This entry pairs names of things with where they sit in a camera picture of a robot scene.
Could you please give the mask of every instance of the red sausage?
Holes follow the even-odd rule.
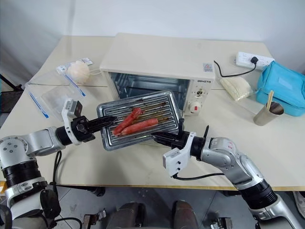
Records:
[[[142,114],[142,110],[139,107],[136,107],[132,110],[132,112],[121,122],[113,131],[114,135],[118,135],[124,128],[128,127],[134,119],[136,119],[140,114]]]
[[[151,118],[151,119],[145,120],[143,122],[136,123],[136,124],[126,127],[125,129],[122,130],[121,134],[122,135],[132,134],[134,132],[144,130],[144,129],[146,129],[152,125],[156,125],[156,124],[158,124],[158,119]]]

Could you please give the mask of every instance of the metal cup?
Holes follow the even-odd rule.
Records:
[[[277,102],[271,102],[270,109],[267,109],[267,104],[253,118],[257,125],[265,125],[284,113],[284,108]]]

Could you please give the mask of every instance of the beige table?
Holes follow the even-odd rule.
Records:
[[[99,66],[112,38],[68,37],[61,39],[35,77],[56,66],[89,57]],[[240,73],[246,69],[235,66],[233,59],[238,51],[271,56],[259,42],[208,42],[213,52],[207,52],[217,60],[225,74]],[[260,72],[246,76],[255,86]],[[259,127],[252,122],[254,114],[262,107],[253,98],[240,103],[231,100],[227,92],[216,83],[198,117],[186,117],[185,129],[203,135],[207,124],[210,136],[225,136],[232,139],[238,149],[246,153],[260,168],[275,190],[305,190],[304,150],[305,116],[284,115],[267,126]],[[97,117],[96,107],[112,101],[110,89],[104,79],[95,77],[84,89],[93,94],[90,104],[83,108],[89,119]],[[45,119],[38,112],[30,97],[23,93],[8,119],[0,129],[0,137],[24,135],[48,126],[61,126],[55,119]],[[203,189],[234,189],[224,176],[209,177],[197,181],[171,179],[162,164],[162,155],[169,150],[163,146],[137,144],[108,152],[102,146],[100,133],[96,139],[80,146],[68,146],[58,171],[58,183],[90,186],[137,186],[137,187],[189,187]],[[55,155],[38,157],[42,176],[49,182]],[[179,175],[199,176],[219,172],[218,169],[191,159],[188,167]]]

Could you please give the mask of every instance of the cream toaster oven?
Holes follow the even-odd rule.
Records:
[[[199,39],[118,33],[100,71],[115,99],[171,90],[185,115],[197,115],[215,80],[211,52]]]

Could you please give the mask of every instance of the power strip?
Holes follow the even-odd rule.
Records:
[[[237,66],[252,69],[252,68],[254,68],[254,64],[251,63],[250,60],[254,56],[258,59],[258,62],[256,63],[257,70],[262,71],[265,66],[269,65],[272,61],[274,61],[274,59],[270,58],[270,57],[260,56],[260,55],[256,55],[256,54],[246,53],[246,52],[238,52],[236,55],[235,63]]]

